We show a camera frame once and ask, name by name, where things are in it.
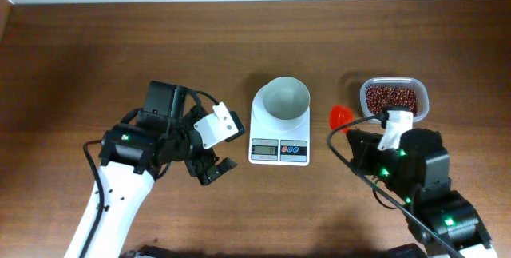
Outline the orange measuring scoop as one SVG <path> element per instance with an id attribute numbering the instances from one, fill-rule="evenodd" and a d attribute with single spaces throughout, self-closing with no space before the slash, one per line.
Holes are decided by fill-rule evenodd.
<path id="1" fill-rule="evenodd" d="M 330 112 L 329 125 L 331 130 L 353 121 L 353 111 L 345 105 L 334 105 Z"/>

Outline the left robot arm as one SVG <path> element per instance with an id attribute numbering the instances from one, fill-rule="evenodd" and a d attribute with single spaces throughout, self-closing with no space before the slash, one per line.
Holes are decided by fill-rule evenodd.
<path id="1" fill-rule="evenodd" d="M 98 164 L 90 143 L 84 143 L 94 186 L 66 256 L 118 257 L 140 206 L 171 163 L 185 163 L 203 186 L 236 167 L 213 148 L 243 135 L 242 122 L 223 102 L 214 101 L 208 112 L 200 96 L 194 89 L 151 81 L 144 106 L 97 140 Z"/>

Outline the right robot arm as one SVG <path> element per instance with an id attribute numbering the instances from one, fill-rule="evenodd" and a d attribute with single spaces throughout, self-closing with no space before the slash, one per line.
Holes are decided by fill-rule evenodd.
<path id="1" fill-rule="evenodd" d="M 495 257 L 492 239 L 475 207 L 451 188 L 450 155 L 439 132 L 404 132 L 396 149 L 380 150 L 382 135 L 359 129 L 347 132 L 351 164 L 363 175 L 377 176 L 405 201 L 404 209 L 422 223 L 408 219 L 408 229 L 430 257 L 449 257 L 438 235 L 464 257 Z M 423 227 L 430 229 L 429 234 Z"/>

